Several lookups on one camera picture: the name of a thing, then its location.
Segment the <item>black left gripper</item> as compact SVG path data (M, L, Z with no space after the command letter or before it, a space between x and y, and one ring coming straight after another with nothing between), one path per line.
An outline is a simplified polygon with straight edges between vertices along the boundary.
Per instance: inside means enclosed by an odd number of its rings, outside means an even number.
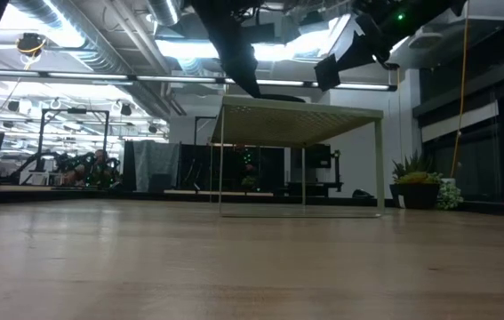
M215 46L228 47L220 55L225 73L253 98L261 96L255 75L258 61L251 44L274 43L275 24L261 24L261 0L190 0Z

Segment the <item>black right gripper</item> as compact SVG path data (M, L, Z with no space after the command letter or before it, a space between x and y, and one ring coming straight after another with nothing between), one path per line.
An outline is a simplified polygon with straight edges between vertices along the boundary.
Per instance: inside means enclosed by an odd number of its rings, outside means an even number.
M414 0L354 0L351 11L362 34L343 52L334 53L341 69L347 70L378 62L384 66L391 50L411 33L406 19L415 10Z

